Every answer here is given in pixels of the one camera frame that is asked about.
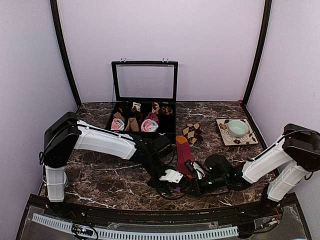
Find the box lid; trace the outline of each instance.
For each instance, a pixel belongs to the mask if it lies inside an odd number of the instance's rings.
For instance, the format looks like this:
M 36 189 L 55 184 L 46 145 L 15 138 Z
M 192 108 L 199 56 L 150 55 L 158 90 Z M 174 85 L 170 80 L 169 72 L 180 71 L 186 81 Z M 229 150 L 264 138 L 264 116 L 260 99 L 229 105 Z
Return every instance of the box lid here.
M 113 61 L 111 66 L 117 101 L 177 100 L 177 61 Z

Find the green bowl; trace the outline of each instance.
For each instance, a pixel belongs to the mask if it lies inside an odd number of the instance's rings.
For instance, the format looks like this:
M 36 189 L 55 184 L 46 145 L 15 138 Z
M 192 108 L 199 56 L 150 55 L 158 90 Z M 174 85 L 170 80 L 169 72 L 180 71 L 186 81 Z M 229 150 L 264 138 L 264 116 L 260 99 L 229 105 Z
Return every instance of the green bowl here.
M 229 134 L 237 139 L 242 138 L 249 132 L 248 125 L 240 120 L 231 120 L 228 122 Z

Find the decorative plate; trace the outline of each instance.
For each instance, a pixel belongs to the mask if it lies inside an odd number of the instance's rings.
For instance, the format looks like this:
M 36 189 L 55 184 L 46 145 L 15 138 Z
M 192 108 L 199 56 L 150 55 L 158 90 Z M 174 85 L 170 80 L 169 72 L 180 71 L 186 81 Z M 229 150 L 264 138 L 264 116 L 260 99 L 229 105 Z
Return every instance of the decorative plate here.
M 228 122 L 231 120 L 240 120 L 248 125 L 249 132 L 241 138 L 235 138 L 229 134 Z M 224 145 L 226 146 L 241 146 L 241 145 L 256 145 L 258 139 L 252 127 L 246 118 L 223 118 L 216 120 Z

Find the white wall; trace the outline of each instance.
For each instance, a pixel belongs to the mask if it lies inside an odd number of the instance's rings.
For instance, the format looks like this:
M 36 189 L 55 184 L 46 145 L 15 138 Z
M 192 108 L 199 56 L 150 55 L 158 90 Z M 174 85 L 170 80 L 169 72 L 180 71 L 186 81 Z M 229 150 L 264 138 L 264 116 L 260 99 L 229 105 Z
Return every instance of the white wall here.
M 180 101 L 238 101 L 250 76 L 264 0 L 60 0 L 83 102 L 112 100 L 111 62 L 179 62 Z
M 275 0 L 248 109 L 268 145 L 288 123 L 320 131 L 320 2 Z M 320 239 L 320 174 L 295 188 Z
M 75 110 L 50 1 L 0 1 L 0 239 L 15 239 L 39 190 L 45 130 Z

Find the dark marble surface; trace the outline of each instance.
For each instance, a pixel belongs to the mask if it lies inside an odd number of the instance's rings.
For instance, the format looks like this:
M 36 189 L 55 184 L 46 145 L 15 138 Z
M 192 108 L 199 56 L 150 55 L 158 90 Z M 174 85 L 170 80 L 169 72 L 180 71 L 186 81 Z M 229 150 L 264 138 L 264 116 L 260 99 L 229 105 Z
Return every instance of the dark marble surface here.
M 88 124 L 104 128 L 112 111 L 112 103 L 85 103 L 78 116 Z M 217 129 L 216 118 L 245 118 L 237 102 L 177 102 L 176 131 L 182 135 L 187 123 L 200 123 L 203 142 L 190 146 L 195 160 L 204 163 L 212 154 L 223 154 L 235 167 L 260 153 L 254 146 L 224 146 Z M 266 184 L 275 178 L 273 173 L 262 177 L 243 191 L 222 188 L 202 196 L 186 196 L 176 201 L 161 198 L 147 186 L 149 174 L 138 164 L 103 153 L 74 150 L 66 167 L 69 186 L 65 201 L 94 207 L 123 210 L 196 210 L 256 202 Z

